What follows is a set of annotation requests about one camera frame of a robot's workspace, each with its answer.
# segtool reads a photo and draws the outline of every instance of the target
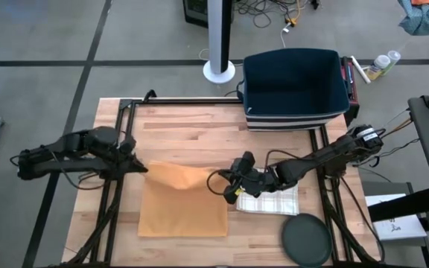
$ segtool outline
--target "white dish towel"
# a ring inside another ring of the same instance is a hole
[[[258,198],[243,192],[238,197],[236,209],[252,213],[297,215],[299,213],[297,185],[284,191],[264,192]]]

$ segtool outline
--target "round black lid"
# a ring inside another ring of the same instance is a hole
[[[286,255],[301,267],[321,267],[332,253],[332,238],[324,222],[298,214],[284,222],[281,233]]]

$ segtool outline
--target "navy blue bin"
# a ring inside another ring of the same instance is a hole
[[[349,109],[336,51],[286,48],[244,59],[249,130],[306,130]]]

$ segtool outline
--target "butcher block tabletop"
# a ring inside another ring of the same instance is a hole
[[[118,98],[100,99],[94,127],[115,126],[119,101]],[[124,115],[123,130],[127,117]],[[345,134],[343,116],[330,121],[326,128],[330,142]],[[191,167],[228,168],[234,158],[241,157],[245,150],[249,150],[254,154],[255,167],[261,168],[269,150],[285,150],[297,156],[312,151],[307,130],[248,131],[241,104],[144,104],[136,108],[133,137],[136,140],[137,158],[145,164],[157,160]],[[317,139],[318,144],[322,144],[320,135],[317,135]],[[270,162],[285,157],[273,153]],[[348,167],[344,179],[369,219],[357,168]],[[103,181],[99,178],[91,178],[82,182],[81,186],[101,183]],[[330,182],[326,184],[328,188],[331,187]],[[234,206],[228,208],[229,228],[226,237],[139,237],[137,229],[143,187],[143,174],[131,173],[125,176],[111,265],[296,265],[285,256],[280,242],[279,234],[287,216],[246,213],[236,211]],[[62,261],[72,258],[94,230],[101,193],[102,189],[78,191]],[[372,257],[379,259],[375,238],[363,222],[343,183],[340,184],[340,196],[350,231]],[[308,172],[299,181],[298,198],[301,213],[309,213],[324,220],[315,170]],[[344,260],[340,233],[337,227],[334,229],[340,260]],[[107,230],[108,226],[102,234],[99,260],[104,257]]]

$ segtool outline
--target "orange towel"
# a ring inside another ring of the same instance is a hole
[[[228,205],[211,193],[206,178],[216,168],[152,162],[140,208],[141,237],[219,237],[228,232]],[[214,175],[210,186],[223,192],[228,182]]]
[[[413,5],[429,4],[429,0],[411,0]]]

